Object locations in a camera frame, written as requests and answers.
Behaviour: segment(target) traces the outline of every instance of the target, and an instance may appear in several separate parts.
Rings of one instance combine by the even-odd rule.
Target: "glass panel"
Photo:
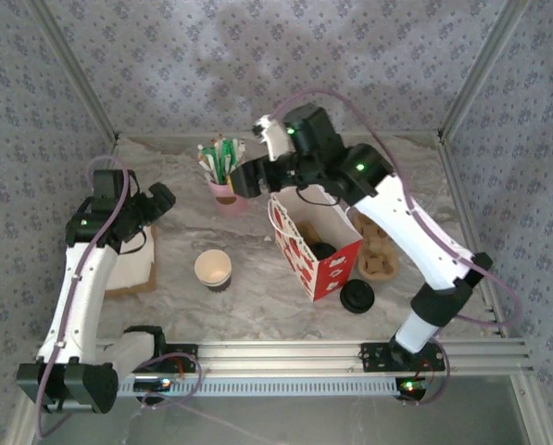
[[[181,408],[137,415],[138,401],[121,399],[107,415],[75,415],[42,445],[529,443],[507,377],[454,378],[440,400],[421,407],[353,397],[196,398],[187,406],[256,437]]]

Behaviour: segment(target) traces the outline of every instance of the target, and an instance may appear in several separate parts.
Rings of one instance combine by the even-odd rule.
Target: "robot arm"
[[[129,174],[138,185],[134,172]],[[119,380],[157,353],[155,332],[141,326],[140,330],[124,333],[97,356],[96,332],[107,281],[122,242],[132,239],[175,204],[175,196],[165,185],[153,184],[149,188],[151,197],[140,188],[133,195],[128,191],[117,219],[90,251],[78,281],[74,275],[89,243],[115,209],[122,179],[122,171],[94,172],[94,195],[85,199],[66,226],[66,269],[54,319],[36,362],[21,364],[17,372],[21,389],[37,401],[44,368],[54,360],[54,346],[59,347],[45,386],[43,408],[48,412],[108,412],[117,397]],[[73,282],[76,287],[69,306]],[[66,329],[58,341],[64,318]]]
[[[296,108],[286,114],[283,123],[264,117],[254,127],[269,154],[235,169],[231,174],[233,191],[256,197],[261,188],[272,193],[288,186],[303,189],[320,184],[379,224],[411,257],[426,282],[411,301],[408,319],[391,340],[396,358],[409,361],[459,313],[482,278],[437,246],[411,213],[417,211],[461,258],[485,269],[492,262],[487,255],[473,255],[460,246],[420,206],[410,210],[390,164],[372,146],[345,147],[323,108],[312,104]],[[289,141],[294,151],[289,151]]]

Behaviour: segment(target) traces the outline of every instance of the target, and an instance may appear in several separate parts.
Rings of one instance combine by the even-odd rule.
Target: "paper bag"
[[[335,202],[318,185],[312,185],[301,193],[309,202],[322,204]],[[324,207],[308,204],[296,195],[293,187],[290,187],[272,194],[270,213],[278,228],[294,236],[286,236],[275,230],[276,244],[311,301],[322,299],[348,281],[357,260],[362,236],[340,206]],[[336,252],[325,260],[317,261],[308,243],[301,238],[295,223],[309,224],[315,229],[319,239],[334,246]]]

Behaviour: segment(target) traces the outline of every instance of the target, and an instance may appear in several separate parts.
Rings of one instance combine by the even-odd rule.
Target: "wall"
[[[553,413],[553,0],[532,2],[451,143],[481,237],[524,299]]]
[[[116,130],[249,130],[308,86],[438,128],[502,2],[48,0]],[[356,129],[324,101],[339,129]]]
[[[108,151],[20,0],[0,2],[0,439],[51,321],[86,160]]]

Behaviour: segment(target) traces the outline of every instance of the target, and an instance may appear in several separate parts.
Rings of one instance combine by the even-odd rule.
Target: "pink cup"
[[[208,182],[208,187],[210,187],[214,204],[221,215],[237,216],[247,210],[247,199],[233,193],[230,185],[218,185]]]

